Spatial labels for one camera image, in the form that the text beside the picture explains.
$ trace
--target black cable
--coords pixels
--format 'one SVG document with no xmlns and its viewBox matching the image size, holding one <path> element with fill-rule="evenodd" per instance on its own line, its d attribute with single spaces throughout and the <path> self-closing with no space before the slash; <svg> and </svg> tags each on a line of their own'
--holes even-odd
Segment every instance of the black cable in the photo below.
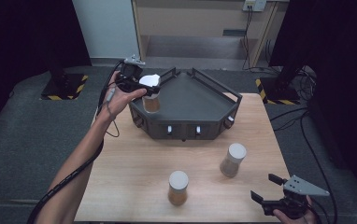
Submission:
<svg viewBox="0 0 357 224">
<path fill-rule="evenodd" d="M 297 120 L 299 120 L 300 118 L 302 118 L 302 115 L 299 116 L 299 117 L 297 117 L 297 118 L 290 119 L 289 121 L 287 121 L 285 124 L 283 124 L 283 125 L 280 126 L 279 128 L 274 129 L 274 132 L 282 131 L 282 130 L 285 130 L 285 129 L 288 129 L 288 128 L 292 127 L 292 126 L 295 124 L 295 122 L 296 122 Z"/>
<path fill-rule="evenodd" d="M 246 58 L 245 58 L 245 62 L 243 62 L 242 70 L 245 70 L 244 67 L 245 67 L 246 62 L 248 62 L 249 68 L 250 68 L 250 49 L 249 49 L 248 30 L 249 30 L 251 18 L 252 18 L 252 7 L 248 7 L 248 10 L 249 10 L 248 20 L 246 22 L 245 34 L 243 36 L 243 45 L 244 45 L 245 51 L 246 51 Z"/>
<path fill-rule="evenodd" d="M 115 65 L 113 70 L 108 76 L 108 79 L 105 83 L 105 86 L 103 87 L 100 96 L 99 96 L 99 102 L 98 102 L 98 108 L 96 112 L 96 116 L 100 113 L 101 106 L 103 104 L 103 101 L 106 96 L 107 92 L 107 87 L 109 86 L 108 82 L 111 80 L 112 75 L 114 72 L 117 70 L 118 66 L 120 66 L 123 63 L 123 60 L 118 61 L 118 63 Z M 72 172 L 70 175 L 68 175 L 65 179 L 63 179 L 59 184 L 57 184 L 53 189 L 49 190 L 42 198 L 39 200 L 39 202 L 36 204 L 34 207 L 32 213 L 27 219 L 27 224 L 33 224 L 36 221 L 36 217 L 38 216 L 39 212 L 41 209 L 44 207 L 44 205 L 57 193 L 59 192 L 62 188 L 64 188 L 68 183 L 70 183 L 75 177 L 77 177 L 83 170 L 86 169 L 90 164 L 96 160 L 96 158 L 100 155 L 101 151 L 103 150 L 103 145 L 104 145 L 104 140 L 100 143 L 99 147 L 97 150 L 94 152 L 94 154 L 87 160 L 85 161 L 82 165 L 80 165 L 79 168 L 77 168 L 74 172 Z"/>
<path fill-rule="evenodd" d="M 327 212 L 326 212 L 326 210 L 324 209 L 324 207 L 321 206 L 321 204 L 318 203 L 314 198 L 311 198 L 310 200 L 311 200 L 313 203 L 315 203 L 317 206 L 319 206 L 319 208 L 320 208 L 320 209 L 322 210 L 322 212 L 324 213 L 324 216 L 326 217 L 327 223 L 330 224 L 330 223 L 331 223 L 331 222 L 330 222 L 330 218 L 328 217 Z"/>
<path fill-rule="evenodd" d="M 301 77 L 300 80 L 300 89 L 297 91 L 297 93 L 300 95 L 300 97 L 305 100 L 305 101 L 309 101 L 312 96 L 313 96 L 313 92 L 314 92 L 314 84 L 313 83 L 308 83 L 309 81 L 309 77 L 307 76 L 303 76 Z"/>
<path fill-rule="evenodd" d="M 308 73 L 306 70 L 305 70 L 305 67 L 307 67 L 306 65 L 304 65 L 303 68 L 300 69 L 300 73 L 299 74 L 305 74 L 307 75 L 308 77 L 314 79 L 316 81 L 316 77 L 312 76 L 310 73 Z"/>
<path fill-rule="evenodd" d="M 117 130 L 117 135 L 114 135 L 112 133 L 109 133 L 109 132 L 106 132 L 109 136 L 112 136 L 112 137 L 119 137 L 120 136 L 120 130 L 118 129 L 118 126 L 117 126 L 117 123 L 115 122 L 115 120 L 113 120 L 114 122 L 114 125 L 115 125 L 115 129 Z"/>
<path fill-rule="evenodd" d="M 300 120 L 301 132 L 302 132 L 302 135 L 304 136 L 304 138 L 305 138 L 305 140 L 306 140 L 306 142 L 307 142 L 307 146 L 309 147 L 309 149 L 310 149 L 310 151 L 311 151 L 313 157 L 315 158 L 316 163 L 318 164 L 319 169 L 321 170 L 321 174 L 322 174 L 322 176 L 323 176 L 323 178 L 324 178 L 324 181 L 325 181 L 325 183 L 326 183 L 326 185 L 327 185 L 327 188 L 328 188 L 328 190 L 329 190 L 329 192 L 330 192 L 330 197 L 331 197 L 331 200 L 332 200 L 332 203 L 333 203 L 333 207 L 334 207 L 334 221 L 333 221 L 333 223 L 336 224 L 337 219 L 338 219 L 338 215 L 337 215 L 338 212 L 337 212 L 337 208 L 336 208 L 336 198 L 334 197 L 334 194 L 333 194 L 333 192 L 331 191 L 330 184 L 329 184 L 329 182 L 328 182 L 328 180 L 327 180 L 327 177 L 326 177 L 326 175 L 325 175 L 323 169 L 321 168 L 321 164 L 320 164 L 320 162 L 319 162 L 319 160 L 318 160 L 318 158 L 317 158 L 317 156 L 316 156 L 316 153 L 315 153 L 315 151 L 313 150 L 313 147 L 310 145 L 309 141 L 307 140 L 307 137 L 306 137 L 305 131 L 304 131 L 303 118 L 304 118 L 304 117 L 302 117 L 301 120 Z"/>
<path fill-rule="evenodd" d="M 261 70 L 269 70 L 269 71 L 267 71 L 267 72 L 265 72 L 265 71 L 253 71 L 251 69 L 261 69 Z M 268 67 L 250 67 L 250 68 L 243 68 L 242 67 L 242 70 L 243 71 L 249 70 L 252 73 L 266 73 L 266 74 L 274 75 L 274 76 L 278 75 L 278 73 L 276 73 L 275 71 L 273 71 L 271 68 L 268 68 Z"/>
<path fill-rule="evenodd" d="M 269 51 L 269 47 L 271 46 L 271 40 L 270 39 L 268 39 L 268 40 L 266 40 L 266 43 L 265 43 L 265 60 L 266 60 L 266 63 L 268 64 L 268 66 L 269 66 L 269 60 L 268 60 L 268 56 L 269 56 L 269 58 L 271 58 L 271 53 L 270 53 L 270 51 Z M 280 71 L 278 71 L 278 70 L 276 70 L 274 67 L 272 67 L 272 66 L 269 66 L 275 73 L 277 73 L 277 74 L 279 74 L 280 73 Z"/>
<path fill-rule="evenodd" d="M 307 205 L 307 209 L 315 216 L 316 223 L 321 224 L 321 218 L 319 217 L 319 214 L 315 211 L 315 209 L 310 204 Z"/>
<path fill-rule="evenodd" d="M 299 111 L 299 110 L 304 110 L 304 109 L 307 109 L 307 107 L 301 107 L 301 108 L 298 108 L 298 109 L 294 109 L 294 110 L 285 112 L 285 113 L 283 113 L 283 114 L 281 114 L 281 115 L 278 115 L 278 116 L 276 116 L 276 117 L 270 119 L 269 121 L 272 121 L 272 120 L 274 120 L 274 119 L 278 119 L 278 118 L 283 117 L 283 116 L 285 116 L 285 115 L 287 115 L 287 114 L 290 114 L 290 113 L 292 113 L 292 112 Z"/>
<path fill-rule="evenodd" d="M 3 199 L 0 200 L 0 205 L 6 204 L 17 204 L 17 205 L 36 205 L 38 203 L 37 200 L 17 200 L 17 199 Z"/>
</svg>

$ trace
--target cable connector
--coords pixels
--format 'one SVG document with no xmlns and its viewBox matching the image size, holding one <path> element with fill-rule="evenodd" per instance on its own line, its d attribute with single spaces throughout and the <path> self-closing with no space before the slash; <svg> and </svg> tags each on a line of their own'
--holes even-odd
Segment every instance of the cable connector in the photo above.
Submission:
<svg viewBox="0 0 357 224">
<path fill-rule="evenodd" d="M 243 11 L 253 11 L 256 0 L 246 0 L 243 4 Z"/>
<path fill-rule="evenodd" d="M 115 88 L 112 88 L 111 91 L 109 92 L 108 94 L 108 97 L 106 99 L 106 101 L 109 103 L 112 99 L 112 96 L 114 95 L 114 92 L 115 92 Z"/>
</svg>

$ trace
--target gray carpet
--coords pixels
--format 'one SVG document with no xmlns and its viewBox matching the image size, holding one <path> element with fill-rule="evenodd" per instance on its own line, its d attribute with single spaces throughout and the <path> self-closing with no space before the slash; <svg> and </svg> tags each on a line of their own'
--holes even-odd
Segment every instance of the gray carpet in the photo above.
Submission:
<svg viewBox="0 0 357 224">
<path fill-rule="evenodd" d="M 46 192 L 62 162 L 87 132 L 96 108 L 100 88 L 110 67 L 76 67 L 69 73 L 89 76 L 84 90 L 74 101 L 42 101 L 40 93 L 48 82 L 48 73 L 19 83 L 13 96 L 0 114 L 0 223 L 24 223 L 32 205 L 9 204 L 7 200 L 37 200 Z M 161 73 L 164 69 L 146 68 L 143 74 Z M 220 82 L 239 92 L 258 92 L 255 78 L 269 76 L 250 72 L 220 70 L 205 71 Z M 304 107 L 300 105 L 265 105 L 270 118 Z M 272 122 L 278 128 L 286 121 L 300 116 L 298 111 Z M 304 118 L 307 139 L 323 167 L 338 206 L 338 223 L 357 223 L 357 180 L 349 170 L 338 170 L 329 161 L 323 143 L 312 120 Z M 300 122 L 276 137 L 291 175 L 326 189 L 321 171 L 301 133 Z M 330 198 L 316 198 L 333 220 Z"/>
</svg>

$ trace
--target white cup lid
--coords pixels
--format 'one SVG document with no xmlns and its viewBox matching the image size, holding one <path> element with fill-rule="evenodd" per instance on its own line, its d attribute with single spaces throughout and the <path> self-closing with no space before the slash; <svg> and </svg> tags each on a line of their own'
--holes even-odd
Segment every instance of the white cup lid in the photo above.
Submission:
<svg viewBox="0 0 357 224">
<path fill-rule="evenodd" d="M 173 189 L 186 189 L 188 176 L 182 171 L 175 171 L 169 177 L 169 184 Z"/>
<path fill-rule="evenodd" d="M 159 83 L 161 82 L 161 77 L 159 75 L 146 75 L 143 76 L 140 80 L 138 80 L 140 84 L 153 87 L 153 86 L 159 86 Z M 146 99 L 154 99 L 159 95 L 159 93 L 155 93 L 151 96 L 143 96 Z"/>
<path fill-rule="evenodd" d="M 161 77 L 158 75 L 146 75 L 143 76 L 138 82 L 140 84 L 149 86 L 149 87 L 153 87 L 153 86 L 158 86 L 159 82 L 161 80 Z"/>
<path fill-rule="evenodd" d="M 246 153 L 247 153 L 246 148 L 239 143 L 231 144 L 231 146 L 229 146 L 228 149 L 229 159 L 235 163 L 242 162 L 243 159 L 246 157 Z"/>
</svg>

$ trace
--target wooden tabletop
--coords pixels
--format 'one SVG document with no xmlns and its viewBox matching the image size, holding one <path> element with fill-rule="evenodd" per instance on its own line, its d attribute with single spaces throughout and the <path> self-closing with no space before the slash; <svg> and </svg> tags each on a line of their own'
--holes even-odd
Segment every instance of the wooden tabletop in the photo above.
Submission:
<svg viewBox="0 0 357 224">
<path fill-rule="evenodd" d="M 289 178 L 261 97 L 244 93 L 234 126 L 215 140 L 154 140 L 132 122 L 126 107 L 116 119 L 121 136 L 106 135 L 76 221 L 127 222 L 268 222 L 250 191 L 265 200 L 283 197 L 282 186 L 268 174 Z M 109 128 L 116 133 L 114 125 Z M 247 149 L 234 178 L 220 163 L 228 147 Z M 188 200 L 182 206 L 167 199 L 168 179 L 181 170 L 189 177 Z"/>
</svg>

